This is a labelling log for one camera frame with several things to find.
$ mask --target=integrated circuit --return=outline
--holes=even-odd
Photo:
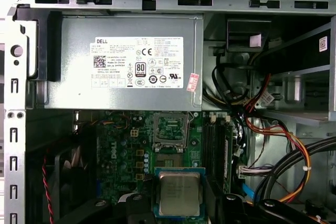
[[[188,114],[155,113],[154,115],[154,150],[174,147],[182,153],[186,147]]]
[[[204,168],[155,168],[157,217],[203,217]]]

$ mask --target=white label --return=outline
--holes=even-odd
[[[323,52],[328,49],[328,37],[325,36],[319,40],[319,51]]]
[[[93,88],[183,88],[183,37],[97,37]]]
[[[250,47],[261,47],[261,34],[250,37]]]
[[[265,91],[259,99],[264,106],[270,105],[270,103],[274,100],[274,96]]]

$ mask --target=yellow wire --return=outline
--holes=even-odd
[[[212,95],[209,95],[209,94],[208,94],[208,96],[211,97],[211,99],[214,99],[215,101],[217,101],[217,102],[219,102],[219,103],[221,103],[221,104],[226,104],[226,103],[223,102],[222,100],[217,99],[217,98],[213,97]],[[250,99],[248,99],[248,100],[246,100],[246,101],[233,102],[232,104],[233,104],[233,105],[237,105],[237,104],[244,104],[244,105],[245,105],[245,104],[249,103],[251,100],[252,100],[252,98],[250,98]]]
[[[283,131],[279,131],[279,130],[264,130],[264,129],[260,129],[258,127],[254,127],[254,130],[256,131],[259,131],[259,133],[263,134],[263,133],[266,133],[266,134],[284,134]],[[307,167],[311,167],[311,159],[310,159],[310,155],[306,149],[306,147],[304,146],[304,144],[296,137],[294,136],[292,133],[288,132],[288,134],[302,147],[303,149],[303,153],[306,157],[306,160],[307,160]],[[307,170],[307,178],[306,178],[306,181],[304,184],[306,184],[310,178],[310,174],[311,174],[311,170],[308,169]],[[288,194],[287,196],[285,196],[284,198],[280,199],[279,201],[280,202],[284,202],[284,201],[287,201],[288,199],[292,198],[293,196],[295,196],[296,194],[298,194],[303,188],[303,185],[301,185],[296,191]]]

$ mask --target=metal bracket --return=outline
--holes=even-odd
[[[16,7],[6,17],[4,78],[4,154],[5,223],[25,223],[25,151],[26,151],[26,82],[29,38],[25,25],[36,22],[15,21]]]

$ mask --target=qr code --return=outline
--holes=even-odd
[[[105,68],[106,67],[106,56],[94,56],[93,67],[95,68]]]
[[[328,49],[328,37],[325,36],[323,38],[320,38],[319,42],[320,42],[319,51],[320,52],[326,51]]]

